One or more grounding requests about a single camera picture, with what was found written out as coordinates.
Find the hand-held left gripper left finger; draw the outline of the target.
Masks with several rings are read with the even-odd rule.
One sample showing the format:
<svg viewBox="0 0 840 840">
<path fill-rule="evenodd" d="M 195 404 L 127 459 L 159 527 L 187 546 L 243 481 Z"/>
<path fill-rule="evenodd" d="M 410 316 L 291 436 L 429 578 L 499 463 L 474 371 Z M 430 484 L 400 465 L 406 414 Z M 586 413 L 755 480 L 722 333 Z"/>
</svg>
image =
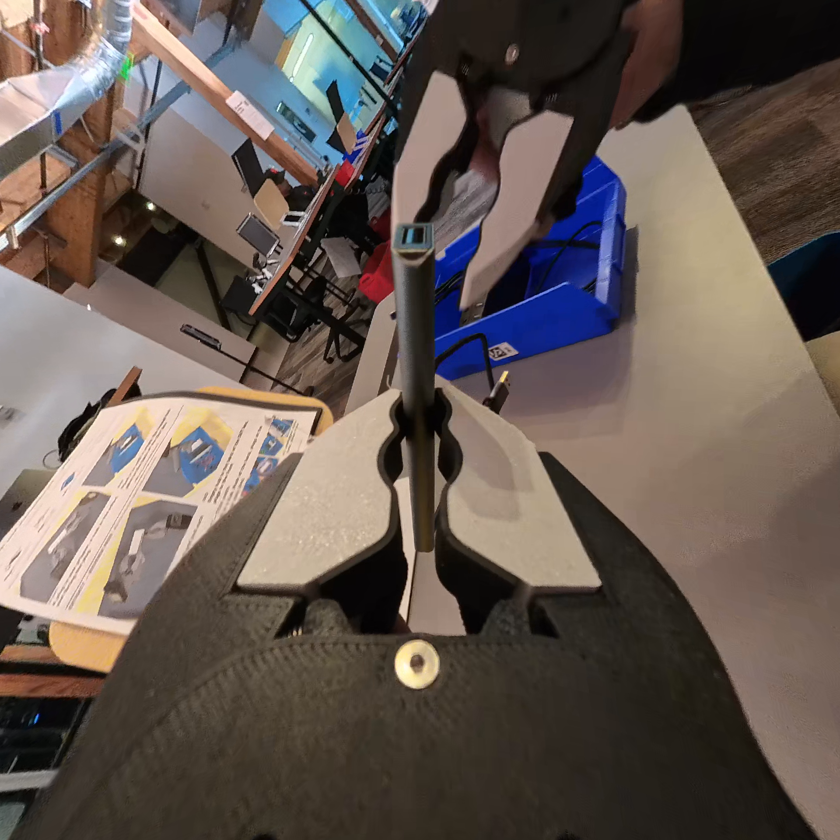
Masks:
<svg viewBox="0 0 840 840">
<path fill-rule="evenodd" d="M 378 395 L 303 452 L 237 579 L 240 589 L 321 589 L 364 569 L 405 588 L 394 484 L 403 471 L 396 389 Z"/>
</svg>

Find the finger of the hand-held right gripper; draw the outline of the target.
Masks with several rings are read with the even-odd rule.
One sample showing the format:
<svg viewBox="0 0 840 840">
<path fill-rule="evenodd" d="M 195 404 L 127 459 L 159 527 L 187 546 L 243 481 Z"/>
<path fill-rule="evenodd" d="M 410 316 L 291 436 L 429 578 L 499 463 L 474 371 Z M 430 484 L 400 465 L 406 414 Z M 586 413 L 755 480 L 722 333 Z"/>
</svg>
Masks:
<svg viewBox="0 0 840 840">
<path fill-rule="evenodd" d="M 543 201 L 573 126 L 573 117 L 543 110 L 507 131 L 497 197 L 482 220 L 476 252 L 465 270 L 460 310 L 485 298 L 538 233 Z"/>
<path fill-rule="evenodd" d="M 392 226 L 445 215 L 478 141 L 478 123 L 457 80 L 435 70 L 395 163 Z"/>
</svg>

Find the blue plastic bin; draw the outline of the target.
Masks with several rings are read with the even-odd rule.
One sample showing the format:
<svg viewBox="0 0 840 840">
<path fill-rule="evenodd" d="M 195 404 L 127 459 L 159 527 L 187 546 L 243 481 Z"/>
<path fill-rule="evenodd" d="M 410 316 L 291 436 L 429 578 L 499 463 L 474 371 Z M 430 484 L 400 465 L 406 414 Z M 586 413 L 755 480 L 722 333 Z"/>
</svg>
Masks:
<svg viewBox="0 0 840 840">
<path fill-rule="evenodd" d="M 620 177 L 592 158 L 574 213 L 521 252 L 476 317 L 459 309 L 459 293 L 478 225 L 446 245 L 436 257 L 435 355 L 480 333 L 496 368 L 613 331 L 623 299 L 626 199 Z"/>
</svg>

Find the dark grey usb hub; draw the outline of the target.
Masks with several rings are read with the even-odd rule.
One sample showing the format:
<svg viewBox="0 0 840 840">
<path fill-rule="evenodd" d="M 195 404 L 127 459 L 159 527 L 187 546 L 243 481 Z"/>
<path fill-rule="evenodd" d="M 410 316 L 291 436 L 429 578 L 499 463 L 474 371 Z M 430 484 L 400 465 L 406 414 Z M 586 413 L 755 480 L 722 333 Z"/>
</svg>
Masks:
<svg viewBox="0 0 840 840">
<path fill-rule="evenodd" d="M 392 267 L 414 545 L 417 552 L 429 553 L 434 549 L 436 510 L 435 258 L 431 224 L 395 227 Z"/>
</svg>

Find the person's right forearm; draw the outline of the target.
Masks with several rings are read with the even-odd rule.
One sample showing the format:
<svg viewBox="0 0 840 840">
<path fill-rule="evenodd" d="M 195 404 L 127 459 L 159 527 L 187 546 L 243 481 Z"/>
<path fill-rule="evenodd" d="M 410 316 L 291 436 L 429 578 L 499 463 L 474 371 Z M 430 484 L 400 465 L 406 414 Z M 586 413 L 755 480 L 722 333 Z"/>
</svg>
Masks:
<svg viewBox="0 0 840 840">
<path fill-rule="evenodd" d="M 685 1 L 676 68 L 634 119 L 771 86 L 838 56 L 838 1 Z"/>
</svg>

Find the person's right hand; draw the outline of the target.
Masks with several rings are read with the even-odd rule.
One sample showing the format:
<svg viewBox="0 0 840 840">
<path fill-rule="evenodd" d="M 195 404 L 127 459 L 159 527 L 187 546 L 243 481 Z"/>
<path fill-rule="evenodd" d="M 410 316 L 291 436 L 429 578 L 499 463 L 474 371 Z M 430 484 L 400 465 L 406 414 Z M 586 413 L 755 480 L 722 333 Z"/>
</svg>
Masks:
<svg viewBox="0 0 840 840">
<path fill-rule="evenodd" d="M 683 22 L 683 1 L 636 1 L 624 10 L 622 28 L 630 34 L 632 48 L 612 111 L 612 130 L 629 124 L 674 73 Z"/>
</svg>

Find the red plastic bin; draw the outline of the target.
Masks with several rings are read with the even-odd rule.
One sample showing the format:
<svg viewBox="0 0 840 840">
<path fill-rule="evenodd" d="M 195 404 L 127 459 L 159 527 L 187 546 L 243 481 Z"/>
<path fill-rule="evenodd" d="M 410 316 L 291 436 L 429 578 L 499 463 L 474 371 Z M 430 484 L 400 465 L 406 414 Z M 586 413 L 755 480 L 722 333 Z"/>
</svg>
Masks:
<svg viewBox="0 0 840 840">
<path fill-rule="evenodd" d="M 378 305 L 394 291 L 391 242 L 385 241 L 374 248 L 360 275 L 359 291 Z"/>
</svg>

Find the beige chair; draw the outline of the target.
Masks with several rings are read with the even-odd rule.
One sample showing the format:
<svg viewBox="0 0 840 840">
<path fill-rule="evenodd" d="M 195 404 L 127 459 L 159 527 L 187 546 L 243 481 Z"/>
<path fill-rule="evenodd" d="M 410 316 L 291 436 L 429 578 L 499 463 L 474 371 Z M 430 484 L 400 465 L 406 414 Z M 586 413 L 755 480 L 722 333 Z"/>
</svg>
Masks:
<svg viewBox="0 0 840 840">
<path fill-rule="evenodd" d="M 267 226 L 277 231 L 289 212 L 287 199 L 279 186 L 267 177 L 254 195 L 254 203 Z"/>
</svg>

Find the long wooden desk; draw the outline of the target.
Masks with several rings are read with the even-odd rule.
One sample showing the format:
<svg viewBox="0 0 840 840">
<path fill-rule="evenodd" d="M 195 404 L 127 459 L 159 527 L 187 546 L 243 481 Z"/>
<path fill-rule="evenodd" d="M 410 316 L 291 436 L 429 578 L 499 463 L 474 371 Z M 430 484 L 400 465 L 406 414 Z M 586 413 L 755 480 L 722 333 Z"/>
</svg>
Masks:
<svg viewBox="0 0 840 840">
<path fill-rule="evenodd" d="M 341 166 L 333 167 L 326 175 L 323 184 L 308 205 L 307 211 L 299 215 L 299 223 L 295 227 L 293 238 L 287 246 L 283 246 L 277 260 L 268 259 L 267 268 L 263 270 L 261 278 L 265 282 L 260 287 L 254 283 L 254 288 L 259 289 L 253 304 L 248 309 L 248 315 L 257 317 L 268 307 L 270 300 L 281 291 L 284 291 L 287 282 L 287 275 L 295 264 L 298 255 L 304 260 L 301 270 L 308 267 L 311 252 L 319 246 L 320 239 L 329 225 L 333 215 L 334 206 L 345 195 L 352 194 L 356 186 L 361 183 L 364 168 L 371 158 L 375 143 L 380 137 L 387 120 L 392 116 L 389 108 L 396 108 L 394 102 L 389 98 L 396 89 L 405 68 L 408 52 L 398 59 L 392 73 L 385 85 L 383 102 L 370 124 L 364 131 L 364 137 L 356 141 L 353 147 L 358 154 L 353 161 L 346 161 Z"/>
</svg>

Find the printed instruction sheet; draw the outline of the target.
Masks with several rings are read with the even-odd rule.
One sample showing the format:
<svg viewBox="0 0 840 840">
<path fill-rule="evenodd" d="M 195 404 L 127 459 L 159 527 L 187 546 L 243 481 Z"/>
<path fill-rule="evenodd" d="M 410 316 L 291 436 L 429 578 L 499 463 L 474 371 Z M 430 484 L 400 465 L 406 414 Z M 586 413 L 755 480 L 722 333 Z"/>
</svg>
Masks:
<svg viewBox="0 0 840 840">
<path fill-rule="evenodd" d="M 331 423 L 319 400 L 247 390 L 104 409 L 3 538 L 2 607 L 129 635 L 183 555 Z"/>
</svg>

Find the black monitor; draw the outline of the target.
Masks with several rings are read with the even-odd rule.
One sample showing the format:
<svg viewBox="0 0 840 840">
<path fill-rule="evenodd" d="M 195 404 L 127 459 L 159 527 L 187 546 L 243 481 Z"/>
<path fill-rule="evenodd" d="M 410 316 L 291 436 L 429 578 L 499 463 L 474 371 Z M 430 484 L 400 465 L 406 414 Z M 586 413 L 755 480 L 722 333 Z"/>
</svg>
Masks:
<svg viewBox="0 0 840 840">
<path fill-rule="evenodd" d="M 266 180 L 266 173 L 259 162 L 252 140 L 246 138 L 237 150 L 232 153 L 231 157 L 246 192 L 251 197 L 255 197 Z"/>
</svg>

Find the small tilted monitor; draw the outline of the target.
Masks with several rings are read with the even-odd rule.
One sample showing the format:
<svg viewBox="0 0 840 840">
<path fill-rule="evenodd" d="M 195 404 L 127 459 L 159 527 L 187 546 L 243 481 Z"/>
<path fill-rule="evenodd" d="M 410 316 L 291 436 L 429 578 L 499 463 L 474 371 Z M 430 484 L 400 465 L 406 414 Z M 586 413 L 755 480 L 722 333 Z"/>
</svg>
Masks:
<svg viewBox="0 0 840 840">
<path fill-rule="evenodd" d="M 254 251 L 266 258 L 271 257 L 280 246 L 280 239 L 275 231 L 252 213 L 239 224 L 236 233 Z"/>
</svg>

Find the wooden ceiling beam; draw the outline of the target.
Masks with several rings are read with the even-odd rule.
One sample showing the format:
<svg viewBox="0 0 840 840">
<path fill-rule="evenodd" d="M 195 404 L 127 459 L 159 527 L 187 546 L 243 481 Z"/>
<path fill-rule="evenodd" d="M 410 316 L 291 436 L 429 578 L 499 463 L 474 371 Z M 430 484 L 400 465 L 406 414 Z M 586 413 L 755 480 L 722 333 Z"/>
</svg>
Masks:
<svg viewBox="0 0 840 840">
<path fill-rule="evenodd" d="M 139 2 L 132 3 L 132 33 L 142 47 L 199 93 L 237 130 L 293 176 L 300 184 L 319 186 L 319 169 L 284 141 L 271 121 L 241 91 L 230 90 L 211 68 Z"/>
</svg>

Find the yellow wooden stool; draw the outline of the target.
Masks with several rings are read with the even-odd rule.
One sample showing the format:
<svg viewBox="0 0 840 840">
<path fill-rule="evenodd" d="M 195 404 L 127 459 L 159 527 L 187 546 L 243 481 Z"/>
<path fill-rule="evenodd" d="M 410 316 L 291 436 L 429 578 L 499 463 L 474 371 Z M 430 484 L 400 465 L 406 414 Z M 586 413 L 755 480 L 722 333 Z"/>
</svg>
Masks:
<svg viewBox="0 0 840 840">
<path fill-rule="evenodd" d="M 245 404 L 266 403 L 269 407 L 293 410 L 319 408 L 322 411 L 312 435 L 319 436 L 333 425 L 329 406 L 314 396 L 262 392 L 249 388 L 206 386 L 188 392 L 190 397 L 217 398 Z M 49 646 L 65 665 L 107 674 L 119 657 L 127 637 L 87 627 L 53 621 L 49 625 Z"/>
</svg>

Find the silver air duct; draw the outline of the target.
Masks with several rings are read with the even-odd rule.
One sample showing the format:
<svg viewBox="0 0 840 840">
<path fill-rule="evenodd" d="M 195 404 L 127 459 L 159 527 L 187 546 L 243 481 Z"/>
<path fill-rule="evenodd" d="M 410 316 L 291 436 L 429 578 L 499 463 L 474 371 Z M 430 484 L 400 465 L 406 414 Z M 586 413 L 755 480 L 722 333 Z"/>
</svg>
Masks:
<svg viewBox="0 0 840 840">
<path fill-rule="evenodd" d="M 117 80 L 128 56 L 132 2 L 91 4 L 92 31 L 67 63 L 1 85 L 1 178 L 55 144 Z"/>
</svg>

